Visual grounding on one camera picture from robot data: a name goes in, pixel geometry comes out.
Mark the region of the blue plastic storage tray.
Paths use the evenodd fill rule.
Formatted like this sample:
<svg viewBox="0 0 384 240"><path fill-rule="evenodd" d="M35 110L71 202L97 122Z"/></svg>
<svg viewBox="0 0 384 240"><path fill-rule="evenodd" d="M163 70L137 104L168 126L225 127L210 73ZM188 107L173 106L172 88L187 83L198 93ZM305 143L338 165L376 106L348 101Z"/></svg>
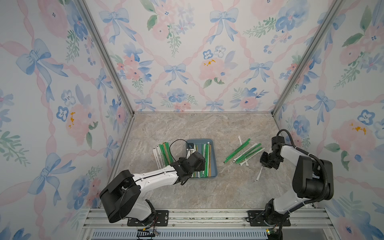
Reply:
<svg viewBox="0 0 384 240"><path fill-rule="evenodd" d="M194 172L192 179L213 179L218 175L214 141L212 139L189 139L187 140L187 153L199 152L205 158L204 169Z"/></svg>

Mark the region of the brown paper straw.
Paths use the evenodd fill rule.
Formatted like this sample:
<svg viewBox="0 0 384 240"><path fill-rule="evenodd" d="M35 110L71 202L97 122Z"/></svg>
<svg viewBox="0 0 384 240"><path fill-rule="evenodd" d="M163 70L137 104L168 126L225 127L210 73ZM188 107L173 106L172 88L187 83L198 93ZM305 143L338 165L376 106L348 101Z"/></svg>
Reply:
<svg viewBox="0 0 384 240"><path fill-rule="evenodd" d="M209 144L209 154L208 154L208 157L209 157L209 165L208 165L208 177L211 177L212 175L212 145Z"/></svg>

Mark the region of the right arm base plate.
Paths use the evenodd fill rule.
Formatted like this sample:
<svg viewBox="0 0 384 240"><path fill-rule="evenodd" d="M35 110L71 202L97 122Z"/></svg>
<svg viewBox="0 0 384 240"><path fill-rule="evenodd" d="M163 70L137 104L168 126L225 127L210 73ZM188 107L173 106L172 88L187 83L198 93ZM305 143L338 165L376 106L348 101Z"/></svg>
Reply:
<svg viewBox="0 0 384 240"><path fill-rule="evenodd" d="M283 219L283 214L271 213L266 214L264 210L249 210L246 221L251 227L274 227L279 226Z"/></svg>

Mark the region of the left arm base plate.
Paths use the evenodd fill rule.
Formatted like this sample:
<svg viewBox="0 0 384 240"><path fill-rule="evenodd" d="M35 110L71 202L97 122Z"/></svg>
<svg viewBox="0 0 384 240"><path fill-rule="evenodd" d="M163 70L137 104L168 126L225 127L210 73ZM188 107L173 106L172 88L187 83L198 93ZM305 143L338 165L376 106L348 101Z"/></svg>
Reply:
<svg viewBox="0 0 384 240"><path fill-rule="evenodd" d="M167 227L169 222L168 210L156 210L151 213L146 219L140 221L135 218L128 218L128 227Z"/></svg>

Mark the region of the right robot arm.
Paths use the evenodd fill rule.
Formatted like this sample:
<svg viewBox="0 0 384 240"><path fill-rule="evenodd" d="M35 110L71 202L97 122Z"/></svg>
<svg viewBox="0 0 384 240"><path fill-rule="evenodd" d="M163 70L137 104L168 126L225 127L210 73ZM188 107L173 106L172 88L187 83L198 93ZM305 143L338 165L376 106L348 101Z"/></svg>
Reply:
<svg viewBox="0 0 384 240"><path fill-rule="evenodd" d="M334 194L333 166L307 151L289 145L275 145L270 153L263 152L260 162L263 167L278 169L288 160L296 166L292 188L281 197L271 199L257 222L269 226L283 224L291 213L305 205L330 200Z"/></svg>

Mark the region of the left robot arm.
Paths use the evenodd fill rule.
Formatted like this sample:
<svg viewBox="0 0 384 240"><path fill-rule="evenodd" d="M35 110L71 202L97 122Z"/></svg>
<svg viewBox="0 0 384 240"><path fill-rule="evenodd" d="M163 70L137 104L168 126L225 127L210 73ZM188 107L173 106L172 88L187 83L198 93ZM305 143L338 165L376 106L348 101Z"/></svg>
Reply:
<svg viewBox="0 0 384 240"><path fill-rule="evenodd" d="M205 164L205 157L194 152L160 170L144 174L132 174L129 170L120 172L100 193L109 222L131 218L143 226L151 225L157 211L143 195L164 186L184 185L193 173L204 170Z"/></svg>

